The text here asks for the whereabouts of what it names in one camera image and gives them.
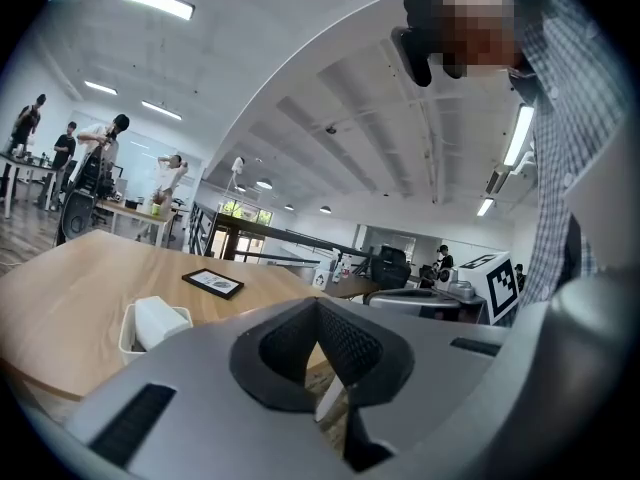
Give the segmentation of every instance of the desk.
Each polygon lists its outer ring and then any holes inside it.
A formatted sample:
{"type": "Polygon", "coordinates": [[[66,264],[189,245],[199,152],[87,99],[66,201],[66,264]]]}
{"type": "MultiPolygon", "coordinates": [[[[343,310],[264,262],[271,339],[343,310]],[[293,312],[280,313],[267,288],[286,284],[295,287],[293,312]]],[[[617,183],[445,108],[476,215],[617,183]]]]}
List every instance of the desk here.
{"type": "MultiPolygon", "coordinates": [[[[27,201],[29,201],[29,192],[31,190],[31,180],[33,180],[33,173],[39,172],[40,174],[47,175],[52,174],[53,178],[49,183],[49,190],[47,191],[47,202],[45,204],[45,211],[49,211],[49,205],[51,204],[51,193],[56,183],[56,170],[51,167],[40,167],[34,164],[27,164],[22,160],[19,160],[11,155],[0,153],[0,160],[3,160],[11,167],[9,171],[9,180],[7,183],[7,193],[4,198],[4,218],[11,217],[11,193],[13,192],[13,185],[16,182],[16,171],[18,169],[29,169],[29,180],[27,181],[27,201]]],[[[39,162],[39,158],[35,158],[34,162],[39,162]]]]}
{"type": "Polygon", "coordinates": [[[162,237],[164,236],[164,230],[166,229],[169,221],[172,221],[173,217],[175,217],[175,213],[171,211],[166,217],[161,217],[159,215],[151,215],[148,210],[134,210],[133,208],[127,208],[124,205],[124,201],[120,201],[119,203],[117,203],[115,201],[100,200],[98,201],[98,204],[96,204],[96,207],[113,213],[113,220],[111,222],[111,233],[116,232],[116,217],[118,215],[133,217],[135,219],[141,220],[142,222],[147,222],[149,224],[158,226],[158,234],[156,235],[156,247],[162,246],[162,237]]]}
{"type": "MultiPolygon", "coordinates": [[[[315,269],[312,267],[295,267],[287,265],[284,266],[284,268],[309,284],[313,281],[313,273],[315,269]]],[[[338,299],[351,299],[358,295],[364,295],[366,297],[370,293],[377,292],[379,289],[380,287],[371,279],[350,275],[346,279],[340,279],[337,283],[329,281],[327,287],[324,289],[324,293],[330,297],[337,297],[338,299]]]]}
{"type": "MultiPolygon", "coordinates": [[[[128,304],[158,295],[189,309],[195,325],[251,309],[322,296],[282,267],[215,260],[95,230],[0,277],[0,357],[19,379],[80,400],[123,368],[118,350],[128,304]],[[183,281],[200,268],[245,283],[224,300],[183,281]]],[[[309,368],[325,361],[319,347],[309,368]]]]}

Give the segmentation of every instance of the black slot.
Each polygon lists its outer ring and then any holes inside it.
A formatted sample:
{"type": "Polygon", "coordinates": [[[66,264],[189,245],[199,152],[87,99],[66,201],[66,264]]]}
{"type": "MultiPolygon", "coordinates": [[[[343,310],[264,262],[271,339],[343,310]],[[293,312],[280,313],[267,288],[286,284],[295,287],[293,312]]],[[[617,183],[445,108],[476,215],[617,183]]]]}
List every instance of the black slot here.
{"type": "Polygon", "coordinates": [[[455,338],[450,345],[452,347],[461,348],[462,350],[469,350],[470,352],[477,352],[478,354],[484,354],[485,356],[496,357],[500,352],[500,345],[495,343],[486,343],[484,341],[470,340],[468,338],[455,338]]]}
{"type": "Polygon", "coordinates": [[[176,394],[167,386],[147,384],[89,445],[94,452],[124,468],[176,394]]]}

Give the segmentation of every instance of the black hair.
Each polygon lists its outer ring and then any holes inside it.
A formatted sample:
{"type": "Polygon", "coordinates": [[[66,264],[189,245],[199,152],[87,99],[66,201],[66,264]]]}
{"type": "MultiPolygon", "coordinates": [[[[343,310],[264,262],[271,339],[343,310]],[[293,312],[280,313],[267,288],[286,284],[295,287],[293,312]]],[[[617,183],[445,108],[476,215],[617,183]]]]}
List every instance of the black hair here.
{"type": "Polygon", "coordinates": [[[113,120],[113,124],[115,124],[118,127],[118,130],[123,132],[127,128],[129,128],[129,118],[124,114],[118,114],[116,118],[113,120]]]}

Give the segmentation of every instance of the black picture frame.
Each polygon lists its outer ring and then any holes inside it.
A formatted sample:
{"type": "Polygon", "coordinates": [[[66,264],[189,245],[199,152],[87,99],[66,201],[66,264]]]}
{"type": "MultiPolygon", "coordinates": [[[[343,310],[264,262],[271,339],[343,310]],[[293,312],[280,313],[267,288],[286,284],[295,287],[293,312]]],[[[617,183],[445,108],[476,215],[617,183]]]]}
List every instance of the black picture frame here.
{"type": "Polygon", "coordinates": [[[231,297],[233,297],[236,293],[238,293],[240,290],[242,290],[242,288],[244,288],[244,283],[241,283],[240,281],[236,281],[235,279],[231,279],[230,277],[227,276],[223,276],[222,274],[218,274],[217,272],[214,272],[213,270],[210,270],[208,268],[201,268],[200,270],[196,270],[194,272],[190,272],[189,274],[185,274],[182,276],[182,280],[186,281],[189,284],[192,284],[193,286],[197,286],[198,288],[209,292],[212,295],[216,295],[217,297],[221,297],[225,300],[229,300],[231,297]],[[224,293],[221,292],[219,290],[216,290],[215,288],[211,287],[211,286],[207,286],[205,284],[202,284],[196,280],[193,279],[193,276],[196,276],[198,274],[201,274],[202,272],[209,272],[211,274],[213,274],[214,276],[218,276],[218,277],[222,277],[223,279],[226,279],[227,281],[231,281],[232,283],[235,283],[236,286],[229,292],[224,293]]]}

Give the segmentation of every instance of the white ceiling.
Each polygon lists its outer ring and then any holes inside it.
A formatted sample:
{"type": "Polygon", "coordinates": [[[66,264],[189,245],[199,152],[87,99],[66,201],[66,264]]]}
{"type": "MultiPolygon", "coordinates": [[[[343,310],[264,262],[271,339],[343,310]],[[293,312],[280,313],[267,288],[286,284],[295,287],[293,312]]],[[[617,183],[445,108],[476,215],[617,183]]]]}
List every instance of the white ceiling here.
{"type": "MultiPolygon", "coordinates": [[[[385,0],[184,1],[195,5],[188,22],[120,0],[54,1],[37,31],[79,97],[114,105],[83,80],[115,87],[124,111],[146,112],[206,146],[214,159],[206,179],[216,186],[226,187],[243,156],[238,182],[270,178],[275,207],[365,191],[477,209],[520,104],[505,73],[452,80],[435,66],[431,86],[415,86],[399,68],[390,28],[377,27],[372,10],[385,0]],[[372,17],[350,30],[350,47],[341,46],[349,38],[331,39],[332,24],[366,12],[372,17]],[[308,42],[324,42],[326,62],[305,64],[302,50],[293,56],[308,42]],[[296,76],[276,80],[296,62],[296,76]],[[277,97],[254,97],[274,83],[277,97]],[[183,121],[142,109],[143,99],[183,121]],[[325,131],[331,125],[335,135],[325,131]]],[[[534,181],[496,198],[503,214],[535,205],[534,181]]]]}

